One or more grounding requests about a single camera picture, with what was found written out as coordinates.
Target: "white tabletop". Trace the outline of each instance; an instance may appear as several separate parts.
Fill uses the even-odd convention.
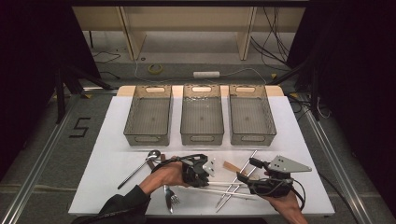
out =
[[[150,173],[147,165],[138,171],[120,190],[117,186],[147,157],[152,149],[159,149],[166,158],[172,156],[187,156],[203,153],[209,158],[215,158],[215,177],[209,181],[232,182],[235,173],[222,167],[228,161],[242,167],[254,150],[256,159],[271,161],[276,155],[287,157],[304,165],[310,166],[312,172],[293,173],[291,177],[303,184],[306,193],[306,202],[303,213],[306,215],[330,216],[334,214],[329,197],[318,176],[315,164],[309,154],[300,128],[293,115],[287,97],[269,97],[276,137],[271,146],[232,146],[230,144],[228,99],[222,97],[224,137],[221,146],[183,146],[181,144],[181,97],[174,98],[171,124],[170,145],[168,147],[138,147],[130,146],[123,130],[131,106],[132,97],[113,97],[102,129],[99,132],[87,168],[78,186],[69,214],[83,216],[97,214],[107,199],[114,194],[125,195],[134,185],[139,184]],[[266,177],[264,170],[256,169],[255,176]],[[302,189],[297,183],[293,185],[302,195]],[[212,187],[210,189],[226,190],[227,187]],[[216,203],[220,194],[199,192],[183,187],[171,188],[181,204],[174,207],[171,215],[165,204],[163,189],[159,188],[151,195],[147,216],[155,217],[265,217],[277,215],[277,211],[265,200],[258,196],[249,198],[233,196],[224,207],[216,213]],[[248,194],[247,188],[237,192]]]

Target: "black sleeve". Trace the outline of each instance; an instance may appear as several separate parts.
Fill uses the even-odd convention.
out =
[[[102,207],[99,215],[119,212],[135,208],[133,211],[114,217],[105,217],[92,224],[142,224],[146,222],[145,214],[149,206],[150,197],[143,192],[139,186],[135,186],[125,196],[119,194],[111,197]],[[76,218],[72,224],[78,224],[92,217],[79,217]]]

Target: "white power strip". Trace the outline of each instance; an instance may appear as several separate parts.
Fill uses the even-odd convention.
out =
[[[194,72],[194,78],[220,77],[220,72]]]

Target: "gray carpet floor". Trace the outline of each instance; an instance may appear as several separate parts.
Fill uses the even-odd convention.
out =
[[[262,79],[252,70],[246,70],[228,77],[221,77],[215,80],[192,79],[193,71],[220,71],[221,74],[231,74],[244,68],[254,68],[262,74],[262,77],[269,82],[271,74],[277,73],[278,76],[284,71],[278,71],[263,65],[213,65],[213,64],[164,64],[163,72],[159,76],[148,73],[149,64],[140,63],[137,68],[139,78],[149,79],[151,82],[139,79],[135,76],[135,64],[107,64],[99,63],[98,68],[102,73],[103,81],[119,87],[122,85],[140,85],[148,83],[168,83],[180,85],[183,83],[197,82],[217,82],[217,83],[258,83]],[[119,76],[116,79],[109,73]],[[280,86],[285,93],[294,91],[293,84],[295,78],[283,82]],[[84,87],[95,87],[87,80],[81,80]],[[114,94],[103,94],[89,92],[89,97],[81,97],[69,121],[66,123],[64,131],[57,143],[56,148],[50,155],[49,161],[41,174],[35,190],[30,196],[18,223],[70,223],[74,217],[67,214],[68,208],[73,201],[76,188],[83,175],[87,162],[91,156],[96,137],[99,134],[102,123],[105,119],[111,98]],[[299,109],[297,104],[291,103],[295,111]],[[329,162],[321,149],[320,143],[310,126],[306,114],[299,112],[295,114],[299,120],[304,140],[314,160],[318,170],[325,175],[334,185],[340,189]],[[74,126],[78,118],[84,119],[80,126],[88,127],[88,131],[82,138],[71,138],[70,135],[82,134],[82,130],[75,130]],[[7,175],[1,181],[0,188],[0,216],[3,217],[18,192],[19,186],[24,182],[26,176],[32,170],[40,152],[46,145],[57,119],[56,100],[51,99],[44,111],[42,118],[37,123],[35,131],[32,133],[26,148],[21,151],[19,157],[10,167]],[[353,186],[362,197],[367,206],[368,214],[374,223],[396,223],[395,218],[384,204],[381,196],[362,170],[359,161],[353,157],[347,140],[337,125],[333,117],[328,119],[321,118],[320,124],[328,136],[337,156],[345,165],[348,175],[351,177]],[[353,216],[347,209],[336,191],[325,181],[322,180],[327,190],[330,200],[334,206],[335,214],[331,217],[308,217],[309,223],[354,223]],[[43,189],[41,186],[50,186],[54,189]],[[267,217],[268,223],[285,223],[282,217]],[[261,219],[250,220],[250,223],[264,223]]]

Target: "hand-mounted device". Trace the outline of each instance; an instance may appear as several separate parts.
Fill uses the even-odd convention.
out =
[[[288,195],[289,191],[292,190],[302,201],[303,204],[301,209],[303,210],[305,198],[303,198],[293,187],[293,181],[298,184],[300,183],[291,178],[290,173],[310,172],[312,171],[311,167],[282,156],[276,156],[271,162],[259,161],[255,158],[250,158],[249,163],[258,168],[263,167],[269,175],[268,178],[251,180],[246,175],[242,175],[239,172],[236,173],[238,180],[247,184],[251,194],[277,198]]]
[[[209,175],[215,176],[214,161],[209,160],[204,154],[193,154],[185,157],[174,157],[159,163],[151,173],[154,173],[161,167],[171,162],[181,161],[183,163],[182,177],[183,181],[195,188],[209,185]]]

